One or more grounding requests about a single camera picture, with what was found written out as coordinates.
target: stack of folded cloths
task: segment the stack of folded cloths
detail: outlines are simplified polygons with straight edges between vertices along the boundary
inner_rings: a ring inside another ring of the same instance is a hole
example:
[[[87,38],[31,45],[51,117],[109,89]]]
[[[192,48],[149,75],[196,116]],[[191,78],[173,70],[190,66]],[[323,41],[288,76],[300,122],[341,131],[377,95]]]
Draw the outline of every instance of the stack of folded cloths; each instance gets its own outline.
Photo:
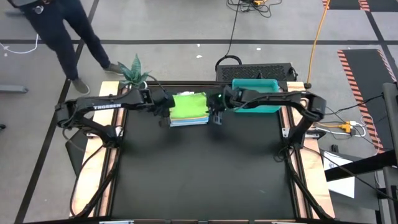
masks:
[[[170,127],[206,124],[209,121],[205,93],[174,95],[175,106],[170,109]]]

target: green cloth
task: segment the green cloth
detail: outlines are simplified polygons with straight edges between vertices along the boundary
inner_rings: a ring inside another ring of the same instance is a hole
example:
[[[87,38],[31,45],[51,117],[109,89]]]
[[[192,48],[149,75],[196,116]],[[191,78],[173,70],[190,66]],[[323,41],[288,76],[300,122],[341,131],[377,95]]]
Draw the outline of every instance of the green cloth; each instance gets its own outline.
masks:
[[[170,109],[171,119],[188,119],[208,116],[206,94],[174,95],[175,107]]]

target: teal bin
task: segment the teal bin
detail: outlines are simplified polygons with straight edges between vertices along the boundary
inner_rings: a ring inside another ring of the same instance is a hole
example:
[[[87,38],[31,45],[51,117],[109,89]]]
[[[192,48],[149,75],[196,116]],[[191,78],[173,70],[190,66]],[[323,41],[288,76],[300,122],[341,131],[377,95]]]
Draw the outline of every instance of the teal bin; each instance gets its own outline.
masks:
[[[232,89],[245,88],[256,90],[259,93],[277,93],[279,91],[278,81],[272,79],[245,79],[235,78],[232,80]],[[237,113],[275,113],[280,106],[258,106],[252,109],[239,109]]]

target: shoe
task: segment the shoe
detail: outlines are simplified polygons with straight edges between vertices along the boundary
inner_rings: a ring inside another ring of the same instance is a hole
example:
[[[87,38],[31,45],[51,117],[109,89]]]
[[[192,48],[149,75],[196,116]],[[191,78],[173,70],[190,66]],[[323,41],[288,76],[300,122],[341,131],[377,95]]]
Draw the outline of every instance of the shoe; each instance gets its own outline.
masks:
[[[119,65],[115,65],[111,63],[108,68],[104,68],[106,73],[113,73],[116,75],[123,75],[122,70],[120,69]]]
[[[83,95],[88,95],[90,93],[90,88],[80,78],[72,80],[72,84],[79,93]]]

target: dark pants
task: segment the dark pants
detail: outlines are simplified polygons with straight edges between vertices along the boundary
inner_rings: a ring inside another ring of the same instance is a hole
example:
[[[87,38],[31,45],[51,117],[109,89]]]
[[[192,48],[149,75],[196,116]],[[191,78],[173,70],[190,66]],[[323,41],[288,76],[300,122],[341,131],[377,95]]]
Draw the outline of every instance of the dark pants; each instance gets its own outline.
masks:
[[[41,14],[37,14],[33,8],[39,4],[34,2],[21,6],[21,11],[24,12],[43,42],[57,53],[63,72],[68,79],[77,79],[78,72],[75,50],[63,25],[64,19],[85,41],[88,50],[101,67],[109,67],[109,58],[101,46],[100,39],[95,35],[80,0],[53,0],[47,5],[40,4],[43,5],[44,10]]]

